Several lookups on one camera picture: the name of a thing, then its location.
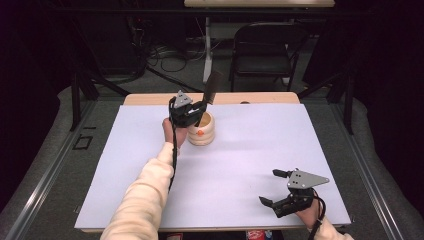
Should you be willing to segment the white desk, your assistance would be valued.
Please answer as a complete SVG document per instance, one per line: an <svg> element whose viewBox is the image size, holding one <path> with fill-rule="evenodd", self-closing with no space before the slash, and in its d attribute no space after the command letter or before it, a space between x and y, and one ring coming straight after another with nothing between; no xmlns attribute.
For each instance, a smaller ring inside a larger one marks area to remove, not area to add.
<svg viewBox="0 0 424 240"><path fill-rule="evenodd" d="M185 7L192 8L325 8L333 7L335 0L184 0ZM205 66L203 82L212 70L211 23L205 23Z"/></svg>

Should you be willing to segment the black folding chair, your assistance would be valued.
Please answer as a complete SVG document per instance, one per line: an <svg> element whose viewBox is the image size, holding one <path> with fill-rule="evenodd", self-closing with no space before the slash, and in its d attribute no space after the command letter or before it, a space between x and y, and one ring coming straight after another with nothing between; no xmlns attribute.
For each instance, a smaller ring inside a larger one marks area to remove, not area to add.
<svg viewBox="0 0 424 240"><path fill-rule="evenodd" d="M299 50L308 39L301 26L284 22L256 22L241 27L234 36L230 64L230 90L235 77L288 78L291 90Z"/></svg>

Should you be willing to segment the black metal frame stand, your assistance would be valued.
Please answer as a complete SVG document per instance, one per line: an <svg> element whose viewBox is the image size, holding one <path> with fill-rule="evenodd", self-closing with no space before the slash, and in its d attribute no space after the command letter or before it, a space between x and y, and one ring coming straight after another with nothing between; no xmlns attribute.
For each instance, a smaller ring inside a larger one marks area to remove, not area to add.
<svg viewBox="0 0 424 240"><path fill-rule="evenodd" d="M301 91L297 96L299 99L303 99L327 84L331 84L330 90L326 96L328 103L338 103L341 97L344 96L343 124L348 133L352 135L352 109L355 79L351 74L344 72L336 73L318 84L312 85L306 90Z"/></svg>
<svg viewBox="0 0 424 240"><path fill-rule="evenodd" d="M88 69L77 69L71 78L71 97L72 97L72 125L70 130L74 131L82 120L80 93L89 101L96 101L100 93L95 87L100 84L108 89L126 97L129 95L127 90L115 85L102 75Z"/></svg>

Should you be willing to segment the cream ribbed cup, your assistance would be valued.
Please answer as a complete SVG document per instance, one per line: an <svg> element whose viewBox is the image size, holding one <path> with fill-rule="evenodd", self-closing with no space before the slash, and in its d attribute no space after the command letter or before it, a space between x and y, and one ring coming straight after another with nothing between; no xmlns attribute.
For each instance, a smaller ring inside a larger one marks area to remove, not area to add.
<svg viewBox="0 0 424 240"><path fill-rule="evenodd" d="M188 140L196 146L210 144L215 138L215 119L209 112L202 115L198 126L192 125L188 128Z"/></svg>

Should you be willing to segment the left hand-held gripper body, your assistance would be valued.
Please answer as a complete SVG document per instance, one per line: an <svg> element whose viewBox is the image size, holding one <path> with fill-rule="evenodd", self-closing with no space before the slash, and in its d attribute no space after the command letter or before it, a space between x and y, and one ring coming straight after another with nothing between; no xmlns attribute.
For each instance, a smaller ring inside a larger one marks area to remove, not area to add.
<svg viewBox="0 0 424 240"><path fill-rule="evenodd" d="M186 128L198 125L200 121L200 103L193 100L181 90L169 100L169 118L176 127Z"/></svg>

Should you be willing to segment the white table mat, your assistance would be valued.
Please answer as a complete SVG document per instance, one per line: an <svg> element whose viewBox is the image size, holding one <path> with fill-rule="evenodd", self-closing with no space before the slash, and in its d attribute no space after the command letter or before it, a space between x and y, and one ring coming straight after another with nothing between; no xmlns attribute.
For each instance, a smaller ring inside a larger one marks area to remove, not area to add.
<svg viewBox="0 0 424 240"><path fill-rule="evenodd" d="M302 104L213 105L215 138L206 146L184 143L162 214L161 230L229 230L301 226L261 204L288 194L276 169L326 178L331 170ZM127 187L163 144L165 106L123 106L100 157L76 228L101 231Z"/></svg>

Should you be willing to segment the black horizontal frame bar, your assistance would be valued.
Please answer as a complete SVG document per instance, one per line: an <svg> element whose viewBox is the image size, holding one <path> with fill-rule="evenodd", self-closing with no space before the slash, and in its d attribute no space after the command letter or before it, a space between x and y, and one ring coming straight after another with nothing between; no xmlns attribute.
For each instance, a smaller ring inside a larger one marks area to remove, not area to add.
<svg viewBox="0 0 424 240"><path fill-rule="evenodd" d="M84 15L124 15L124 16L182 16L182 17L266 17L285 16L291 18L356 18L369 16L368 11L342 11L330 8L317 10L293 10L285 8L254 9L254 8L194 8L194 9L83 9L83 8L52 8L49 12L54 14Z"/></svg>

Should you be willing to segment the person's left hand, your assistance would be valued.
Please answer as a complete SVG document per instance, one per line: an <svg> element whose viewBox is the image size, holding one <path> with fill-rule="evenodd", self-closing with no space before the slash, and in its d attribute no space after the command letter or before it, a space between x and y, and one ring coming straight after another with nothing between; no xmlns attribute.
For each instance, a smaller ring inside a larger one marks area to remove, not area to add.
<svg viewBox="0 0 424 240"><path fill-rule="evenodd" d="M170 120L165 118L162 122L162 128L164 131L164 139L169 143L176 143L176 146L180 148L187 137L187 128L173 128Z"/></svg>

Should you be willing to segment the black kitchen knife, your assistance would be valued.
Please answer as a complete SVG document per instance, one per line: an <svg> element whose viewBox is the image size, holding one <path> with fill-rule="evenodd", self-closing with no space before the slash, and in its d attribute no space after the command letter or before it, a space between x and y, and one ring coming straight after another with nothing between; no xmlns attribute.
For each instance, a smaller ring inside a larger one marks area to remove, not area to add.
<svg viewBox="0 0 424 240"><path fill-rule="evenodd" d="M208 104L213 104L215 95L220 86L220 82L223 79L223 74L219 71L212 70L204 89L204 94L201 101L204 101ZM203 113L200 113L198 119L195 122L195 126L198 127L200 125L200 121L202 119Z"/></svg>

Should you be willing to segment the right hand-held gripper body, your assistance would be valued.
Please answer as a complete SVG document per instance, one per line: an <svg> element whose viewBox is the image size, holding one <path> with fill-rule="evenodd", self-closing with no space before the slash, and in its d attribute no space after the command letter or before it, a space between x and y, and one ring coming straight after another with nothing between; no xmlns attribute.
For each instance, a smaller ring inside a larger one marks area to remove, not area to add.
<svg viewBox="0 0 424 240"><path fill-rule="evenodd" d="M293 170L287 178L290 194L283 200L273 203L272 209L278 218L309 208L314 199L314 187L327 184L329 179L301 170Z"/></svg>

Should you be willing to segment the red packet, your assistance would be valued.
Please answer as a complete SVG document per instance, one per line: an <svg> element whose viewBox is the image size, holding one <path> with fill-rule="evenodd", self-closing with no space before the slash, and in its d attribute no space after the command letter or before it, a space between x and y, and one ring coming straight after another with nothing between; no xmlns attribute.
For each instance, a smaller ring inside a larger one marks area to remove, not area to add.
<svg viewBox="0 0 424 240"><path fill-rule="evenodd" d="M269 230L248 230L246 240L272 240L272 232Z"/></svg>

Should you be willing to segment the person's right hand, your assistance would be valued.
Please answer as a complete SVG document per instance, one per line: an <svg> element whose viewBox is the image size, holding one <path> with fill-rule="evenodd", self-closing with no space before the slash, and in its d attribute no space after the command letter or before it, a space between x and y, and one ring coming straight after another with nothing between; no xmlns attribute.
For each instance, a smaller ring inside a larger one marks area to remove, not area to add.
<svg viewBox="0 0 424 240"><path fill-rule="evenodd" d="M318 199L314 199L309 208L296 212L296 216L308 229L312 229L318 218L321 216L321 213L321 202Z"/></svg>

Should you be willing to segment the metal floor rail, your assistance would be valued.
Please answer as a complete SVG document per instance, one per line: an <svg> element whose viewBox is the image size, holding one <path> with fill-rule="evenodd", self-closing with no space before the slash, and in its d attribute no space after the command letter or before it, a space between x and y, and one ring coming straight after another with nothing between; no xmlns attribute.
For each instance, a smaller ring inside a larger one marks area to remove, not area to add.
<svg viewBox="0 0 424 240"><path fill-rule="evenodd" d="M8 205L13 222L0 240L92 240L75 223L101 146L96 110L97 104L88 102L74 131L61 124L53 127Z"/></svg>
<svg viewBox="0 0 424 240"><path fill-rule="evenodd" d="M337 104L330 104L330 109L336 119L337 124L341 128L341 132L346 139L349 148L354 157L354 162L358 170L364 187L368 193L370 201L376 211L380 223L382 224L389 240L404 240L398 224L396 223L392 212L389 209L386 199L380 191L377 182L369 168L366 159L360 150L360 147L355 137L349 133L344 124L344 113L341 107Z"/></svg>

